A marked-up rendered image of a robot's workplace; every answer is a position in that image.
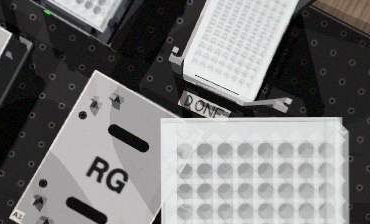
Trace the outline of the white rectangular plate nest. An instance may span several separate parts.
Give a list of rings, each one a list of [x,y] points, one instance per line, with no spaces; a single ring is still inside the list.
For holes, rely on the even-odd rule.
[[[34,46],[34,43],[8,31],[0,26],[0,107]]]

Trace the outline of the grey regrip nest plate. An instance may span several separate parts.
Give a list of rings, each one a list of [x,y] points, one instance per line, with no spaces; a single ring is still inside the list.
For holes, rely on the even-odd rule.
[[[95,70],[10,215],[19,224],[152,224],[161,118],[181,118]]]

